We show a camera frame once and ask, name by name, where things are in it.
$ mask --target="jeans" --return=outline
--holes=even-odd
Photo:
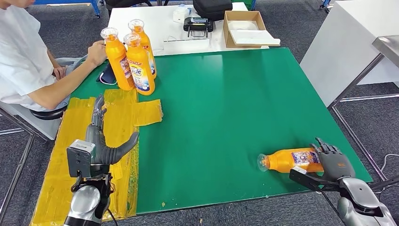
[[[87,58],[87,55],[84,57],[79,57],[79,58],[63,57],[63,58],[56,59],[56,61],[61,67],[66,67],[65,75],[68,75],[73,70],[75,70],[77,67],[79,67],[80,64],[82,63],[82,61],[85,60],[86,58]],[[51,112],[56,109],[60,109],[60,108],[67,106],[69,103],[69,98],[70,98],[70,95],[68,95],[63,101],[61,101],[61,103],[59,103],[57,105],[57,107],[55,107],[53,110],[44,110],[44,112]]]

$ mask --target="bottle cap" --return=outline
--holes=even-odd
[[[133,32],[142,32],[144,29],[144,22],[142,20],[136,19],[130,21],[128,26]]]
[[[118,30],[113,27],[106,27],[101,31],[101,37],[105,39],[105,41],[114,41],[118,38]]]
[[[140,45],[140,36],[137,33],[127,34],[123,40],[128,46],[135,47]]]
[[[270,168],[270,161],[267,155],[264,154],[258,155],[258,167],[263,172],[265,172]]]

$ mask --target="person's hand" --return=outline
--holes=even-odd
[[[66,67],[54,68],[53,74],[54,74],[55,77],[57,78],[57,81],[60,80],[60,79],[62,79],[62,78],[65,77],[65,75],[66,75]]]
[[[96,41],[88,48],[87,61],[93,63],[95,66],[102,64],[107,58],[105,53],[104,41]]]

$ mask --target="floor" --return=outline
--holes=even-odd
[[[289,47],[298,62],[327,16],[318,10],[319,0],[258,0],[255,6],[269,32],[281,39],[281,45]],[[56,57],[79,57],[87,52],[92,42],[100,40],[100,31],[108,24],[105,7],[100,7],[102,17],[97,19],[93,9],[87,6],[33,6],[28,11],[41,22],[40,34]],[[357,86],[350,96],[398,93],[393,83]],[[387,153],[399,154],[399,103],[396,98],[343,103],[338,106],[360,140],[382,166]],[[378,177],[367,163],[364,155],[343,129],[352,147],[369,170],[375,181]],[[0,130],[14,125],[0,117]],[[0,202],[21,158],[28,137],[26,133],[0,136],[0,165],[3,183],[0,183]],[[42,144],[36,139],[28,157],[26,167],[10,202],[3,225],[28,225],[39,196],[41,184],[51,155],[53,143]],[[388,159],[384,172],[388,177],[399,174],[397,157]],[[399,188],[393,187],[381,195],[381,201],[391,210],[399,222]],[[333,203],[337,193],[330,193]],[[168,213],[139,216],[118,221],[120,226],[132,225],[270,225],[270,226],[329,226],[343,225],[322,195],[316,193],[272,197],[260,200],[220,204],[216,206],[181,210]]]

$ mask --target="person's arm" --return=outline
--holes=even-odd
[[[51,64],[53,65],[54,68],[59,68],[61,67],[60,64],[54,59],[54,56],[51,54],[50,50],[47,49],[47,55],[50,58]]]
[[[78,68],[72,71],[68,76],[63,77],[56,83],[44,86],[36,91],[28,94],[40,106],[46,109],[54,109],[71,94],[82,81],[94,70],[102,64],[106,59],[105,46],[95,42],[88,48],[88,57]]]

